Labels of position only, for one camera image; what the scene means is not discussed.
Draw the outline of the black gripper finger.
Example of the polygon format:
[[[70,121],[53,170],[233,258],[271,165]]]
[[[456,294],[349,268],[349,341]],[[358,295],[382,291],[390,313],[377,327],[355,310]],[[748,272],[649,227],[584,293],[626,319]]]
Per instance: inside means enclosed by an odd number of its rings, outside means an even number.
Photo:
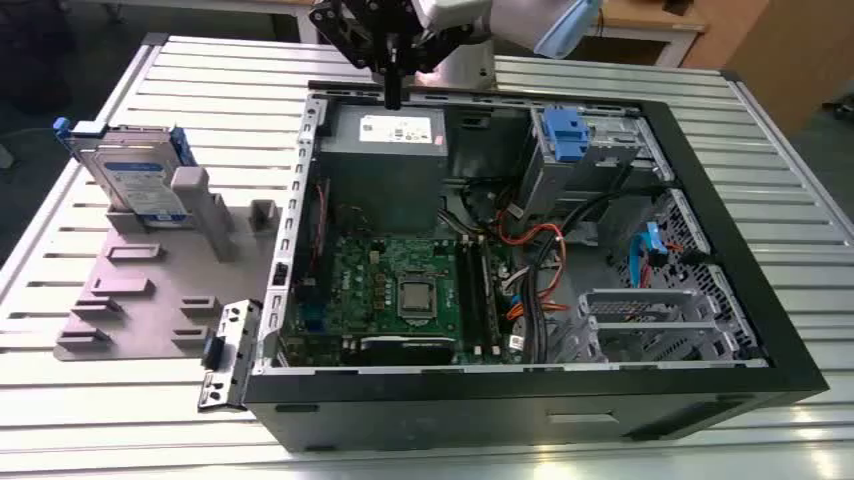
[[[345,1],[315,1],[309,19],[329,43],[358,69],[368,69],[374,81],[384,86],[384,103],[386,109],[396,108],[396,79],[389,75],[389,55],[378,43],[384,35],[376,38],[374,33],[362,23],[365,15],[345,13]]]
[[[432,73],[434,68],[469,40],[474,25],[450,27],[440,33],[428,35],[422,29],[398,33],[394,36],[394,109],[400,110],[404,101],[404,79],[417,73]]]

